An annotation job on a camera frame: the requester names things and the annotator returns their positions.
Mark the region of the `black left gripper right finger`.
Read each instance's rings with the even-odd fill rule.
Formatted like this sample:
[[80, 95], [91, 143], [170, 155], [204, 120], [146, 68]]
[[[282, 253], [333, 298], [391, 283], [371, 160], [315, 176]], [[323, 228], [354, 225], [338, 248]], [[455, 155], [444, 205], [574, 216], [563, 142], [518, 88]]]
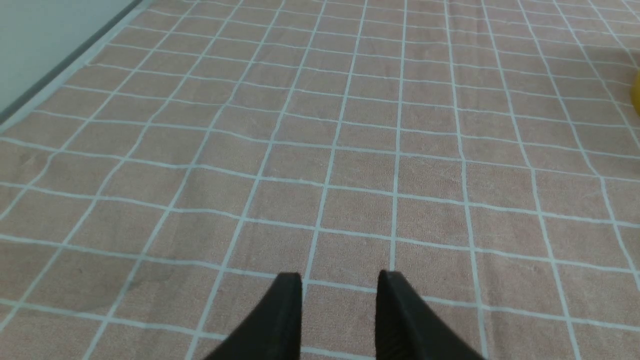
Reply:
[[482, 360], [399, 271], [382, 270], [375, 296], [377, 360]]

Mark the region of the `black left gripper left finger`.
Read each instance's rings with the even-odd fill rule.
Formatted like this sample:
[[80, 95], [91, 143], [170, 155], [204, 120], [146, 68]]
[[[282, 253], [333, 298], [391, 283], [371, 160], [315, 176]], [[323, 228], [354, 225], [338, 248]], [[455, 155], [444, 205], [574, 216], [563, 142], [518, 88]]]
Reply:
[[259, 303], [206, 360], [299, 360], [302, 278], [279, 273]]

